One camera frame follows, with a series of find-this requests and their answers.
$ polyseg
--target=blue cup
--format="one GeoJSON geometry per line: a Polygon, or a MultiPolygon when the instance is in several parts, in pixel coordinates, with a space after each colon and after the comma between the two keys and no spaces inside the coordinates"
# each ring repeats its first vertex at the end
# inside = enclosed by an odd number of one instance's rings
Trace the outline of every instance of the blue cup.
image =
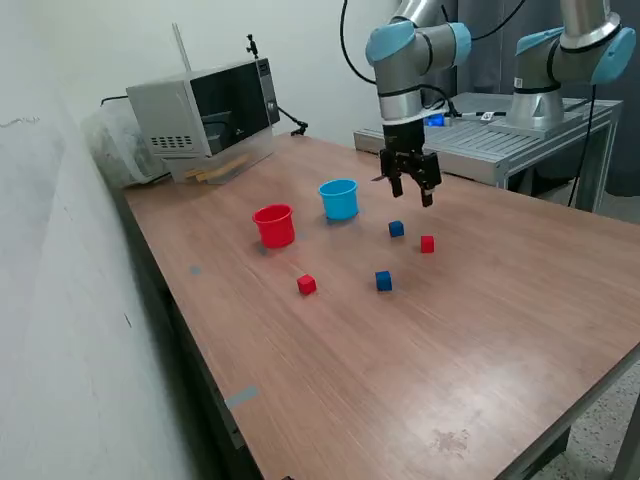
{"type": "Polygon", "coordinates": [[[332,180],[318,189],[329,220],[348,220],[358,214],[357,189],[356,181],[348,178],[332,180]]]}

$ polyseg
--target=small blue object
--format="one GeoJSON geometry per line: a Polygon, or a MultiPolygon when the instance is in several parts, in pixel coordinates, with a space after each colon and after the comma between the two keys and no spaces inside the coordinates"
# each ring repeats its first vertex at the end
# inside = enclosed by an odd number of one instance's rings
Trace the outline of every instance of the small blue object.
{"type": "Polygon", "coordinates": [[[324,211],[329,220],[348,220],[358,214],[358,183],[341,178],[322,185],[318,192],[322,196],[324,211]]]}
{"type": "Polygon", "coordinates": [[[393,290],[391,274],[389,272],[376,272],[376,286],[379,292],[390,292],[393,290]]]}
{"type": "Polygon", "coordinates": [[[404,225],[400,220],[389,224],[389,233],[392,237],[402,237],[404,235],[404,225]]]}
{"type": "Polygon", "coordinates": [[[424,119],[424,124],[427,127],[444,127],[444,115],[442,113],[438,113],[437,115],[429,115],[424,119]]]}
{"type": "Polygon", "coordinates": [[[398,22],[376,28],[367,42],[366,56],[369,65],[379,62],[409,45],[416,36],[413,23],[398,22]]]}
{"type": "Polygon", "coordinates": [[[616,80],[629,65],[636,48],[636,31],[625,27],[611,41],[598,62],[591,77],[591,85],[601,85],[616,80]]]}
{"type": "Polygon", "coordinates": [[[466,62],[471,53],[471,32],[464,23],[450,23],[453,36],[456,38],[456,56],[453,65],[461,65],[466,62]]]}
{"type": "Polygon", "coordinates": [[[516,47],[516,55],[520,55],[523,52],[526,52],[530,48],[537,47],[541,43],[546,42],[552,38],[556,38],[562,35],[564,32],[564,27],[552,28],[551,30],[547,30],[545,32],[532,33],[531,35],[527,35],[526,37],[522,37],[518,40],[518,46],[516,47]]]}

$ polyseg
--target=blue tape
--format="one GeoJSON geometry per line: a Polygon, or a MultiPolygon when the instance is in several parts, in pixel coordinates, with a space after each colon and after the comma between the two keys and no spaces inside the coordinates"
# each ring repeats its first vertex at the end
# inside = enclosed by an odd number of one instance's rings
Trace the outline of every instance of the blue tape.
{"type": "Polygon", "coordinates": [[[224,401],[224,403],[227,404],[227,408],[232,409],[257,396],[258,396],[258,389],[252,385],[246,388],[245,390],[241,391],[237,395],[233,395],[232,397],[227,398],[224,401]]]}

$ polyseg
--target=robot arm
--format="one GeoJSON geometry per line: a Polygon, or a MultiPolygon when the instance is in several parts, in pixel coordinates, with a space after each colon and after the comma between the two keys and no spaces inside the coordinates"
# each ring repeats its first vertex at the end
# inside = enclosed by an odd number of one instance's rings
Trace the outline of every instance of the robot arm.
{"type": "Polygon", "coordinates": [[[636,33],[622,27],[609,0],[560,0],[560,7],[564,27],[518,42],[511,125],[549,129],[562,123],[562,84],[612,82],[631,60],[636,33]]]}
{"type": "Polygon", "coordinates": [[[439,14],[438,0],[404,0],[391,22],[371,34],[366,49],[383,120],[382,175],[398,197],[403,193],[400,175],[409,174],[420,186],[425,207],[433,203],[433,190],[442,179],[437,155],[422,152],[428,113],[422,105],[422,77],[464,62],[471,51],[471,34],[463,24],[429,26],[439,14]]]}

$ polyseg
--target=gray curtain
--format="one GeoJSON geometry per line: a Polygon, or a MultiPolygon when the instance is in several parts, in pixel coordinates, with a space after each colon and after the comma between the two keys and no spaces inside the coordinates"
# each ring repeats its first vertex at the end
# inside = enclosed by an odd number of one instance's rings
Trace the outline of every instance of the gray curtain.
{"type": "MultiPolygon", "coordinates": [[[[518,0],[448,0],[447,9],[458,21],[467,24],[472,35],[488,32],[498,25],[519,3],[518,0]]],[[[640,28],[640,5],[627,0],[612,0],[626,26],[640,28]]],[[[499,33],[475,42],[466,65],[458,68],[457,78],[438,78],[457,83],[458,92],[513,93],[516,43],[524,35],[562,25],[559,0],[530,0],[499,33]]],[[[624,100],[623,116],[618,128],[607,190],[614,195],[640,195],[640,162],[636,161],[637,135],[633,112],[640,109],[640,95],[634,81],[640,75],[640,52],[621,79],[598,88],[598,98],[624,100]]],[[[587,85],[563,87],[563,94],[588,98],[587,85]]],[[[579,148],[565,152],[547,162],[545,173],[550,176],[574,176],[578,165],[579,148]]]]}

